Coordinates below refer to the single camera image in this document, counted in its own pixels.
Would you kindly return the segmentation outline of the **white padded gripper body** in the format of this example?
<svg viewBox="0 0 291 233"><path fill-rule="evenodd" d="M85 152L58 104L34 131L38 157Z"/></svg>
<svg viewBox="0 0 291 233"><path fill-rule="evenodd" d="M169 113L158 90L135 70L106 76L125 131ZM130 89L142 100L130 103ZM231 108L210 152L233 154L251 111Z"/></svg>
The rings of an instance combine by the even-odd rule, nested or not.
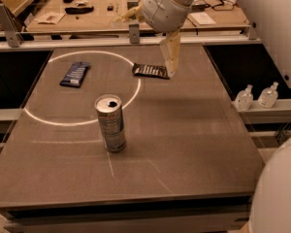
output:
<svg viewBox="0 0 291 233"><path fill-rule="evenodd" d="M145 22L157 32L181 28L190 11L191 0L143 0Z"/></svg>

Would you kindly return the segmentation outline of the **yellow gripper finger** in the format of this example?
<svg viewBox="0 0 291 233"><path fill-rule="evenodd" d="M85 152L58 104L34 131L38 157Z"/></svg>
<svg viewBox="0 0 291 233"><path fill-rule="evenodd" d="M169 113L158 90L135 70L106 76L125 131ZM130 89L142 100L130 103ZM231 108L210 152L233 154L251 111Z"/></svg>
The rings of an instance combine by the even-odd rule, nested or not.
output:
<svg viewBox="0 0 291 233"><path fill-rule="evenodd" d="M165 60L168 77L172 78L178 69L178 57L180 50L179 31L167 33L166 38L160 42L160 49Z"/></svg>
<svg viewBox="0 0 291 233"><path fill-rule="evenodd" d="M127 22L132 17L135 17L137 21L144 20L142 5L139 5L139 6L136 6L136 7L129 9L127 12L125 12L121 16L116 17L113 21L114 22Z"/></svg>

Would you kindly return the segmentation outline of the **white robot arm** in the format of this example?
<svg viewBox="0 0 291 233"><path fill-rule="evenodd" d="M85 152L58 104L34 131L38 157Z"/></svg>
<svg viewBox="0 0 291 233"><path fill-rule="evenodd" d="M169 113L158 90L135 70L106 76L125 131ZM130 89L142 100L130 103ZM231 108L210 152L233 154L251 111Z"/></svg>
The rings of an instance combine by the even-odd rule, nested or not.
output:
<svg viewBox="0 0 291 233"><path fill-rule="evenodd" d="M162 52L173 75L178 67L178 31L194 0L142 0L140 5L116 17L139 17L168 38ZM291 0L237 0L261 38L281 75L291 78ZM291 233L291 138L267 161L253 196L248 233Z"/></svg>

